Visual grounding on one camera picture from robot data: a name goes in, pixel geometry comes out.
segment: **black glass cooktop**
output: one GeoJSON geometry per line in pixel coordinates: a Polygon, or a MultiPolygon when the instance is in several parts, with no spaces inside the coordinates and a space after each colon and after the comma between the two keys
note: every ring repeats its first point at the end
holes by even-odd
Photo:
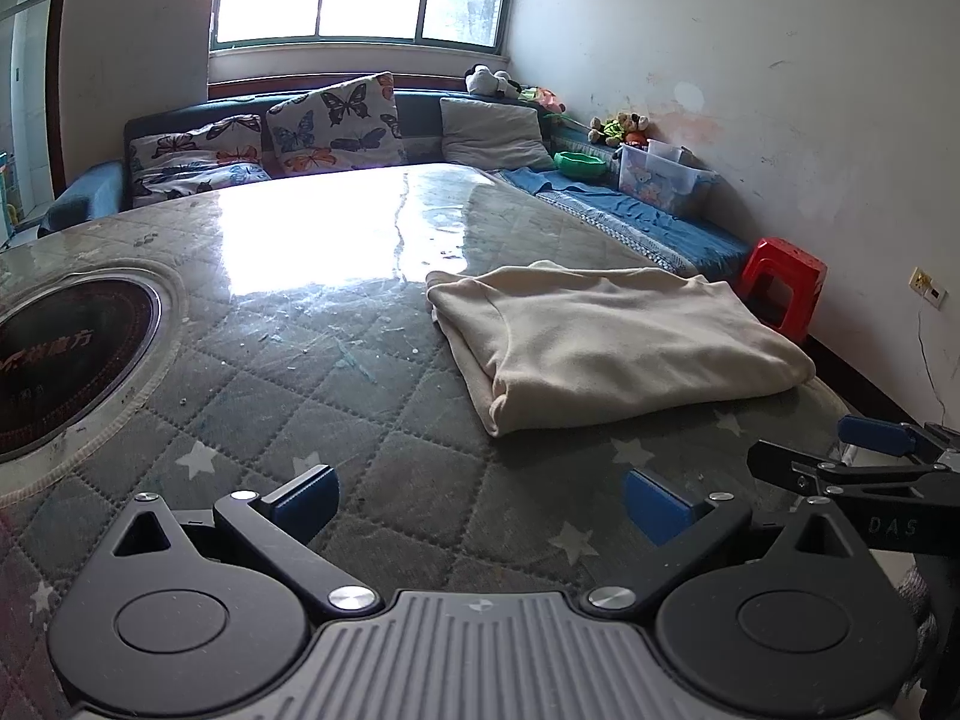
{"type": "Polygon", "coordinates": [[[0,463],[76,422],[123,381],[157,330],[149,288],[98,278],[28,303],[0,325],[0,463]]]}

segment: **silver bolt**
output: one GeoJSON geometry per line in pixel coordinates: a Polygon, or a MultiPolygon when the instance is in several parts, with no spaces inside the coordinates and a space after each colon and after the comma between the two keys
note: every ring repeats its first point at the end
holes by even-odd
{"type": "Polygon", "coordinates": [[[621,610],[631,607],[637,601],[637,594],[628,587],[597,587],[587,595],[590,605],[607,610],[621,610]]]}
{"type": "Polygon", "coordinates": [[[328,600],[336,608],[342,608],[344,611],[360,611],[376,603],[376,593],[369,587],[345,584],[343,587],[330,590],[328,600]]]}

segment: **wall socket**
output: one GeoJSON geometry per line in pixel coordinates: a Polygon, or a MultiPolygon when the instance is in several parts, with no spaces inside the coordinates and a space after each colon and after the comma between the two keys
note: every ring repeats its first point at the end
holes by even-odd
{"type": "Polygon", "coordinates": [[[934,308],[939,308],[947,296],[947,290],[935,282],[930,274],[919,268],[914,268],[913,274],[910,275],[910,289],[934,308]]]}

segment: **sofa armrest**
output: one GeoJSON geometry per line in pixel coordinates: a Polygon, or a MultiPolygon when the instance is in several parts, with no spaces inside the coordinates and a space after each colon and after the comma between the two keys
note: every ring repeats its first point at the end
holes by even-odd
{"type": "Polygon", "coordinates": [[[37,228],[37,237],[95,218],[118,214],[124,210],[123,201],[123,163],[117,161],[94,165],[54,200],[37,228]]]}

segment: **red plastic stool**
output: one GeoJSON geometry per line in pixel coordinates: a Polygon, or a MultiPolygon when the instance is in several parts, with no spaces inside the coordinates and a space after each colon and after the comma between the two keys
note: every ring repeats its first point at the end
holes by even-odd
{"type": "Polygon", "coordinates": [[[775,320],[764,323],[793,343],[802,343],[827,278],[827,266],[783,238],[761,238],[736,286],[737,295],[760,314],[761,320],[766,317],[758,310],[759,304],[775,277],[792,290],[792,295],[779,324],[775,324],[775,320]]]}

